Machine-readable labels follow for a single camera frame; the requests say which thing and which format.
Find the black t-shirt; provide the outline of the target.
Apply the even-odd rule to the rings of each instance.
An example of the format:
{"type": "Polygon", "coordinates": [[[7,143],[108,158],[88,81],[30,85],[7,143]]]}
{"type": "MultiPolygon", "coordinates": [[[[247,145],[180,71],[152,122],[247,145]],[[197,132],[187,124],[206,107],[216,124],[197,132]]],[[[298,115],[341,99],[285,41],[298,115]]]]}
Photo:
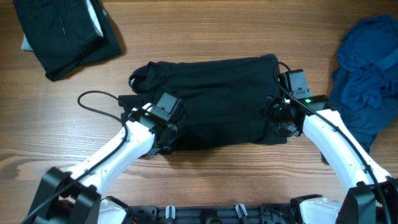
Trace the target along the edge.
{"type": "Polygon", "coordinates": [[[131,95],[119,99],[131,110],[157,104],[164,93],[180,98],[182,137],[161,154],[242,143],[285,144],[277,124],[259,114],[267,95],[278,97],[274,54],[197,63],[149,62],[129,77],[131,95]]]}

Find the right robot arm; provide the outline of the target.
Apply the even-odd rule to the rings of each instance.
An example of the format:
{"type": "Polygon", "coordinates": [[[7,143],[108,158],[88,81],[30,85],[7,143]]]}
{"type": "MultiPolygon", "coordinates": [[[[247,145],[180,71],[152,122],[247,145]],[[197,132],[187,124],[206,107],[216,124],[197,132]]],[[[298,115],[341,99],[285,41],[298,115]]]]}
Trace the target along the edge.
{"type": "Polygon", "coordinates": [[[397,223],[397,179],[378,165],[343,123],[325,95],[312,96],[303,70],[272,72],[280,95],[267,95],[258,112],[282,138],[304,134],[338,177],[345,198],[292,199],[293,223],[397,223]]]}

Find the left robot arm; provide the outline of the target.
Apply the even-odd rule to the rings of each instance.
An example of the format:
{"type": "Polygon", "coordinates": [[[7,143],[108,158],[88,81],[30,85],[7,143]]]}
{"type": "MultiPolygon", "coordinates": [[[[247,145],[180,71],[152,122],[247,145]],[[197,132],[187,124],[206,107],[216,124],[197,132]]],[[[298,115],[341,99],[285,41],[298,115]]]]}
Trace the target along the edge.
{"type": "Polygon", "coordinates": [[[178,139],[181,99],[164,93],[157,104],[131,110],[120,132],[83,162],[42,177],[24,223],[129,223],[129,207],[105,193],[138,158],[154,156],[178,139]]]}

